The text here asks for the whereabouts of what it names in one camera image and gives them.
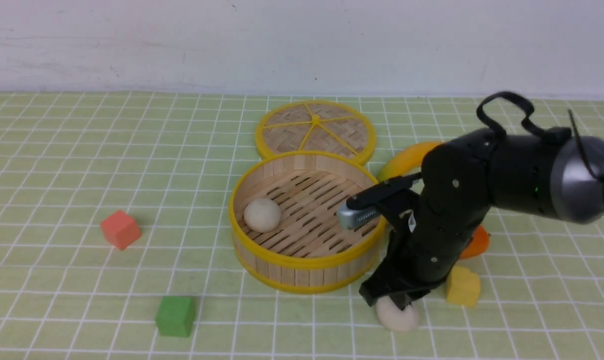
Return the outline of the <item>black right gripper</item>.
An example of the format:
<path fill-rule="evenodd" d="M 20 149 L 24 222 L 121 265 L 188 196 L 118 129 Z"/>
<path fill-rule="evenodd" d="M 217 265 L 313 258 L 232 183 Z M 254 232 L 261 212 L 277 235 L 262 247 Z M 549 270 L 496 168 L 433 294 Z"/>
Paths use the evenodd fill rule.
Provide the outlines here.
<path fill-rule="evenodd" d="M 382 297 L 404 312 L 446 282 L 490 208 L 484 171 L 476 178 L 471 157 L 443 142 L 429 151 L 412 186 L 420 198 L 392 228 L 386 255 L 359 288 L 369 306 Z"/>

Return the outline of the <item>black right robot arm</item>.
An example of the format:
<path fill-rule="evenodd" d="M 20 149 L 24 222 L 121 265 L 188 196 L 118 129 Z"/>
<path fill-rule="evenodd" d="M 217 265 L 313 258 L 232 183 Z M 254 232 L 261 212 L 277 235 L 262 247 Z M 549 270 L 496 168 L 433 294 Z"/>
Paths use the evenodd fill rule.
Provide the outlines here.
<path fill-rule="evenodd" d="M 387 253 L 359 293 L 400 309 L 446 281 L 492 208 L 571 224 L 604 216 L 604 140 L 495 137 L 475 130 L 428 151 L 420 171 L 388 178 L 347 201 L 373 207 L 392 230 Z"/>

